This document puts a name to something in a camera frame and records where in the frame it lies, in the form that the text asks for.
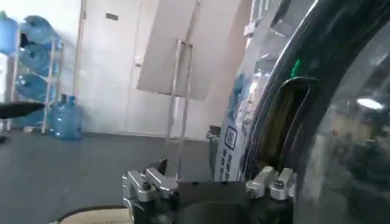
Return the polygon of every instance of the green tag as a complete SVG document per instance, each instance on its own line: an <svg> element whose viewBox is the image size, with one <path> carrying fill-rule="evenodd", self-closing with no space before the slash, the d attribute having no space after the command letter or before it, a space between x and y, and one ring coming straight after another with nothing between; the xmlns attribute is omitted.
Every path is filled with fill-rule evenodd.
<svg viewBox="0 0 390 224"><path fill-rule="evenodd" d="M300 67L300 59L298 59L298 60L295 62L295 66L294 66L294 68L292 69L290 78L294 78L294 77L297 76L299 67Z"/></svg>

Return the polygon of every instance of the gray floor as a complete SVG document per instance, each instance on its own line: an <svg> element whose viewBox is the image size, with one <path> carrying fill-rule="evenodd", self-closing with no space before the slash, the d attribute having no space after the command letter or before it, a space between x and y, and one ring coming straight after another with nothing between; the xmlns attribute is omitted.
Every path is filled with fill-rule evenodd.
<svg viewBox="0 0 390 224"><path fill-rule="evenodd" d="M121 204L121 175L160 159L164 139L90 135L81 141L12 133L0 145L0 223L46 224L75 209ZM186 180L207 180L208 144L186 142Z"/></svg>

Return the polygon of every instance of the metal shelf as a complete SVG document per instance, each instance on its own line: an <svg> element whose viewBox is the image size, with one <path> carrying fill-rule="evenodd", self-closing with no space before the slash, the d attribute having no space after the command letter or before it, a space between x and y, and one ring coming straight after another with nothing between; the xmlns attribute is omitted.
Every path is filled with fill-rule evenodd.
<svg viewBox="0 0 390 224"><path fill-rule="evenodd" d="M54 38L51 41L49 74L47 77L42 77L42 76L36 74L35 72L33 72L32 70L30 70L29 68L27 68L26 66L24 66L22 63L19 63L20 62L19 56L20 56L20 49L21 49L20 48L20 36L21 36L21 32L20 32L20 27L19 27L18 28L18 39L16 41L16 52L15 52L15 58L14 58L14 63L13 63L13 77L12 77L12 83L11 83L10 101L14 102L18 98L21 97L21 95L19 95L17 93L16 88L15 88L16 78L20 72L20 65L27 69L28 74L35 74L35 75L43 78L48 83L48 87L46 89L46 98L44 101L45 108L44 108L44 116L43 116L43 121L42 121L42 126L41 126L41 132L46 133L46 130L48 127L47 123L48 123L48 115L50 112L50 104L52 104L53 102L55 102L59 98L60 75L62 73L64 46L61 45L60 47L57 47L56 46L56 38ZM60 56L58 58L56 58L56 56L55 56L56 52L60 52L59 53ZM53 74L53 65L54 65L54 62L56 60L58 62L58 74L54 75ZM51 92L54 85L55 85L55 89L56 89L55 97L53 99L50 99L50 92ZM25 97L25 96L23 96L22 98L27 99L27 101L36 102L36 100L29 99L28 97ZM11 127L12 127L12 120L8 119L7 120L7 130L10 131Z"/></svg>

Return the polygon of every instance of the beige surface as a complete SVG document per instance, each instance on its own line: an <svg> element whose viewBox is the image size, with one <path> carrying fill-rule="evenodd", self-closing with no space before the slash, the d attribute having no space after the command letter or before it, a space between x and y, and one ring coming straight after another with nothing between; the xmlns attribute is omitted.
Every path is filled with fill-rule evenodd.
<svg viewBox="0 0 390 224"><path fill-rule="evenodd" d="M80 212L58 224L130 224L128 209L108 209Z"/></svg>

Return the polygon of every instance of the blue water jug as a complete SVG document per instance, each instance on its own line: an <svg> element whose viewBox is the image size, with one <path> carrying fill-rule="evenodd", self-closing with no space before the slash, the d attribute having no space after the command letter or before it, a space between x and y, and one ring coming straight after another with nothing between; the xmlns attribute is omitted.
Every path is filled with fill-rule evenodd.
<svg viewBox="0 0 390 224"><path fill-rule="evenodd" d="M22 96L43 103L46 100L48 83L37 75L24 74L16 77L15 88ZM54 97L55 89L51 88L49 99Z"/></svg>
<svg viewBox="0 0 390 224"><path fill-rule="evenodd" d="M62 107L66 103L66 94L61 94L61 99L58 102L55 102L51 105L51 110L50 110L50 126L49 126L49 131L51 132L52 135L54 135L57 132L57 123L55 121L57 117L57 112L60 107Z"/></svg>
<svg viewBox="0 0 390 224"><path fill-rule="evenodd" d="M44 118L44 110L33 112L24 117L18 117L15 119L16 127L39 127Z"/></svg>
<svg viewBox="0 0 390 224"><path fill-rule="evenodd" d="M55 112L54 136L65 140L82 137L82 110L76 105L76 98L69 96L67 103L61 104Z"/></svg>
<svg viewBox="0 0 390 224"><path fill-rule="evenodd" d="M12 54L16 49L18 23L7 17L5 11L0 12L0 53Z"/></svg>
<svg viewBox="0 0 390 224"><path fill-rule="evenodd" d="M55 31L50 23L40 16L27 16L25 23L20 25L21 32L27 35L29 41L45 44L55 38Z"/></svg>
<svg viewBox="0 0 390 224"><path fill-rule="evenodd" d="M28 45L19 54L19 60L25 67L43 77L49 75L50 58L50 52L40 45ZM54 60L52 73L57 74L58 71L58 62Z"/></svg>

